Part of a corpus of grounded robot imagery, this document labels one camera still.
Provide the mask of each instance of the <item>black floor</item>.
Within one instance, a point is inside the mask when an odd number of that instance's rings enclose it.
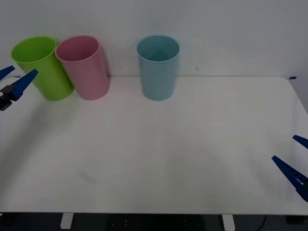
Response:
[[[308,231],[306,217],[235,215],[236,231]],[[0,231],[60,231],[60,213],[4,214]],[[219,215],[74,214],[72,231],[223,231]]]

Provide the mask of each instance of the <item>blue cup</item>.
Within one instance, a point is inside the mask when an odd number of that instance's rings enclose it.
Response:
[[[146,98],[160,101],[172,95],[178,76],[179,51],[178,42],[168,36],[150,36],[139,42],[139,76]]]

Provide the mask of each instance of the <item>cup rim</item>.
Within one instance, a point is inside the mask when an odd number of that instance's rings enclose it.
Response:
[[[148,38],[150,38],[150,37],[156,37],[156,36],[167,37],[167,38],[172,39],[173,41],[175,41],[176,44],[179,46],[178,53],[177,53],[175,56],[173,56],[171,59],[164,60],[164,61],[153,61],[153,60],[149,60],[149,59],[143,58],[143,57],[139,54],[139,52],[138,52],[138,46],[139,46],[139,44],[140,44],[143,40],[145,40],[145,39],[148,39]],[[178,42],[175,38],[173,38],[173,37],[171,37],[171,36],[168,36],[168,35],[149,35],[149,36],[147,36],[147,37],[144,37],[143,39],[141,39],[141,40],[138,42],[138,45],[137,45],[136,50],[137,50],[138,56],[139,56],[140,58],[142,58],[143,60],[146,60],[146,61],[152,62],[152,63],[164,63],[164,62],[168,62],[168,61],[170,61],[170,60],[172,60],[172,59],[175,59],[175,58],[179,55],[179,52],[180,52],[180,45],[179,45],[179,42]]]
[[[25,42],[25,41],[27,41],[27,40],[35,39],[35,38],[48,38],[49,40],[51,40],[51,41],[54,42],[54,48],[53,48],[53,50],[50,52],[50,54],[48,54],[48,55],[45,56],[44,58],[41,58],[41,59],[35,60],[35,61],[31,61],[31,62],[21,62],[21,61],[18,61],[18,60],[16,60],[16,59],[14,59],[14,57],[13,57],[13,51],[16,49],[16,47],[17,47],[19,44],[21,44],[21,43],[23,43],[23,42]],[[12,58],[15,62],[17,62],[17,63],[19,63],[19,64],[33,64],[33,63],[37,63],[37,62],[39,62],[39,61],[42,61],[42,60],[44,60],[44,59],[47,59],[49,56],[51,56],[51,55],[55,52],[56,48],[57,48],[57,42],[56,42],[55,39],[53,39],[53,38],[51,38],[51,37],[48,37],[48,36],[35,36],[35,37],[30,37],[30,38],[26,38],[26,39],[24,39],[24,40],[18,42],[18,43],[13,47],[13,49],[11,50],[11,58]]]
[[[67,60],[61,59],[61,58],[57,55],[57,50],[58,50],[58,48],[61,46],[61,44],[63,44],[64,42],[67,42],[67,41],[70,40],[70,39],[75,39],[75,38],[78,38],[78,37],[88,37],[88,38],[94,39],[94,40],[97,42],[97,45],[98,45],[97,50],[95,51],[95,53],[94,53],[93,55],[89,56],[88,58],[85,58],[85,59],[82,59],[82,60],[77,60],[77,61],[67,61]],[[59,60],[60,60],[61,62],[63,62],[63,63],[79,63],[79,62],[88,60],[88,59],[92,58],[93,56],[95,56],[95,55],[99,52],[100,48],[101,48],[100,42],[99,42],[99,41],[97,40],[97,38],[95,38],[94,36],[91,36],[91,35],[77,35],[77,36],[69,37],[69,38],[67,38],[66,40],[60,42],[60,43],[58,44],[58,46],[56,47],[54,53],[55,53],[57,59],[59,59]]]

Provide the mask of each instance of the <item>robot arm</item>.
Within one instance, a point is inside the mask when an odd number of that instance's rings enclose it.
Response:
[[[15,68],[9,66],[0,70],[0,82]],[[12,101],[17,101],[22,95],[24,90],[29,86],[29,84],[34,80],[35,76],[38,74],[36,69],[30,71],[25,76],[18,79],[11,85],[7,85],[0,90],[2,96],[0,96],[0,111],[4,111],[9,106],[12,105]]]

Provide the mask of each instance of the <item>table leg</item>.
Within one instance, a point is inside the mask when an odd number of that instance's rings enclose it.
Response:
[[[235,225],[232,214],[223,214],[222,221],[225,231],[235,231]]]
[[[60,227],[62,230],[69,230],[72,226],[74,213],[63,213]]]

